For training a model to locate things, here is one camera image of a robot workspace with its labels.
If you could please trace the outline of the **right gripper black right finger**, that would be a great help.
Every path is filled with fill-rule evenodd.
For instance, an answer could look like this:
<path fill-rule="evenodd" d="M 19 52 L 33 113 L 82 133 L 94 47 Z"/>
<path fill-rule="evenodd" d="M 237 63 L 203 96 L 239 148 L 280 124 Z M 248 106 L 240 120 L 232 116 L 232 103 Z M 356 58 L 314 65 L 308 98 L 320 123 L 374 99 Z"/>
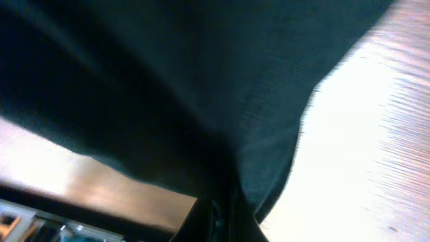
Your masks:
<path fill-rule="evenodd" d="M 230 193 L 228 240 L 230 242 L 268 242 L 239 188 L 233 188 Z"/>

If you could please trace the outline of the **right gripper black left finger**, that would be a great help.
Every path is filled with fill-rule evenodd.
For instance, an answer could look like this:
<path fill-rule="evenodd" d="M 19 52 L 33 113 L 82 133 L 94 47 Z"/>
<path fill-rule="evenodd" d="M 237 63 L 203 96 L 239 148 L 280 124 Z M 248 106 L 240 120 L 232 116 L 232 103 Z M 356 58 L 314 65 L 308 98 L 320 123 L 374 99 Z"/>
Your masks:
<path fill-rule="evenodd" d="M 213 229 L 212 202 L 198 199 L 193 204 L 178 232 L 169 242 L 211 242 L 214 234 Z"/>

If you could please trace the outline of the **dark green cloth garment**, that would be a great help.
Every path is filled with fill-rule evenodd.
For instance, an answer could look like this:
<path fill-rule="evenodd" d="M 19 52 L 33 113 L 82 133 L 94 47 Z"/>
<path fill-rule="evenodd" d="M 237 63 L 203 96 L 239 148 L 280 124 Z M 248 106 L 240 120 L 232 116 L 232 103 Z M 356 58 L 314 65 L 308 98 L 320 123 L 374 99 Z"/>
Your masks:
<path fill-rule="evenodd" d="M 315 86 L 389 1 L 2 1 L 1 115 L 262 221 Z"/>

